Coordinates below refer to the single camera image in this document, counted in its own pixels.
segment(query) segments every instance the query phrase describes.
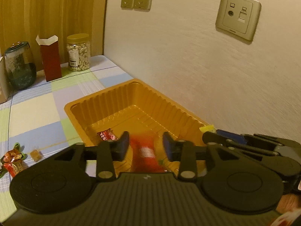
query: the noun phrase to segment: glass jar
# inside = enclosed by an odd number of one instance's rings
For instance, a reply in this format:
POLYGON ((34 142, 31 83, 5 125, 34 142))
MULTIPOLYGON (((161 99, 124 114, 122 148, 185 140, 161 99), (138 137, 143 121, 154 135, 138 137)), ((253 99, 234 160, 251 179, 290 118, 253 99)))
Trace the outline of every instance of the glass jar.
POLYGON ((7 77, 16 90, 31 86, 37 77, 36 65, 27 41, 17 42, 5 51, 7 77))
POLYGON ((90 68, 89 34, 81 33, 67 37, 69 70, 82 71, 90 68))

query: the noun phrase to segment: jar label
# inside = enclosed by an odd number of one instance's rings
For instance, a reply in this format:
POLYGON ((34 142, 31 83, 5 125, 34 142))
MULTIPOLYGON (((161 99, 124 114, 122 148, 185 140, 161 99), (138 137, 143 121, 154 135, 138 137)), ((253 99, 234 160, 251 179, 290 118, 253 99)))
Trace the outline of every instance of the jar label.
POLYGON ((69 64, 72 67, 78 67, 79 65, 79 57, 78 57, 78 50, 73 49, 68 51, 69 53, 69 64))

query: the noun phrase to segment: red candy wrapper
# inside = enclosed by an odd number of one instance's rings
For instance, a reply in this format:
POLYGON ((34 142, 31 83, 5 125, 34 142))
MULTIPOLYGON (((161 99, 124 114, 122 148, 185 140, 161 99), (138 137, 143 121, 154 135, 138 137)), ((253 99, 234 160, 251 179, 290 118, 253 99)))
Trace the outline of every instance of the red candy wrapper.
POLYGON ((4 167, 12 177, 15 177, 19 172, 24 170, 22 160, 11 163, 4 163, 4 167))
POLYGON ((24 154, 20 151, 20 144, 16 143, 14 148, 7 151, 0 160, 0 178, 8 171, 14 177, 24 170, 22 160, 25 159, 24 154))
POLYGON ((118 138, 111 132, 110 128, 108 130, 98 132, 97 134, 102 138, 102 140, 118 140, 118 138))
POLYGON ((159 165, 154 153, 153 133, 130 135, 130 145, 133 149, 131 172, 159 173, 166 172, 166 168, 159 165))

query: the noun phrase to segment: orange plastic tray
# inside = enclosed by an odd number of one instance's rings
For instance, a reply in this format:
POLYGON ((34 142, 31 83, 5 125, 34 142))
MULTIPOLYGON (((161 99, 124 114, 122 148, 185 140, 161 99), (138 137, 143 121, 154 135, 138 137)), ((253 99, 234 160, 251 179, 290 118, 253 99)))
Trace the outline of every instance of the orange plastic tray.
MULTIPOLYGON (((130 134, 154 132, 157 159, 176 175, 179 162, 168 161, 162 144, 163 133, 169 131, 174 139, 190 140, 197 146, 204 146, 199 128, 207 123, 138 79, 70 102, 64 110, 86 146, 99 144, 102 139, 97 132, 108 128, 117 137, 124 131, 130 134)), ((117 175, 130 171, 132 154, 129 147, 125 160, 114 162, 117 175)), ((204 162, 198 161, 198 172, 204 167, 204 162)))

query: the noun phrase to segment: cardboard box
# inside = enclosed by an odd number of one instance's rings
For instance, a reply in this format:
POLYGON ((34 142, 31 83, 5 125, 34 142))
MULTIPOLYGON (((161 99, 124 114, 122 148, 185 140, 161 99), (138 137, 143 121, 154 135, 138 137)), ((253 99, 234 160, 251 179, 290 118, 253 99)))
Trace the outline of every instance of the cardboard box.
POLYGON ((46 81, 52 81, 62 77, 61 62, 58 49, 58 37, 56 35, 48 39, 36 38, 40 45, 43 68, 46 81))
POLYGON ((0 58, 0 104, 7 101, 11 91, 5 70, 4 57, 0 58))

